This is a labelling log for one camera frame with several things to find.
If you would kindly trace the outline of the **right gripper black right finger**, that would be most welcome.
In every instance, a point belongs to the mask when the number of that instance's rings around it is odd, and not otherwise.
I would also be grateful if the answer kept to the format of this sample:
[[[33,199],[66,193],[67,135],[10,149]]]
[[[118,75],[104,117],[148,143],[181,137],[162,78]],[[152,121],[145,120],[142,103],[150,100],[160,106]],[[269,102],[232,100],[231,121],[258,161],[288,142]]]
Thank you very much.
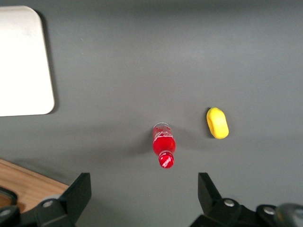
[[[223,198],[209,174],[198,174],[198,200],[203,210],[192,227],[257,227],[256,213],[237,201]]]

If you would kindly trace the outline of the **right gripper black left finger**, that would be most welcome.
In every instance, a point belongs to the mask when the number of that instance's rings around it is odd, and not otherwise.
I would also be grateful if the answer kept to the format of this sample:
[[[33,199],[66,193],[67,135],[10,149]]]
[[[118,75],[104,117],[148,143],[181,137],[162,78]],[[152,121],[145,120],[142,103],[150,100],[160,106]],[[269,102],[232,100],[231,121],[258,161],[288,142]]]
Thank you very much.
[[[90,173],[81,173],[55,199],[42,201],[35,210],[38,227],[74,227],[91,198]]]

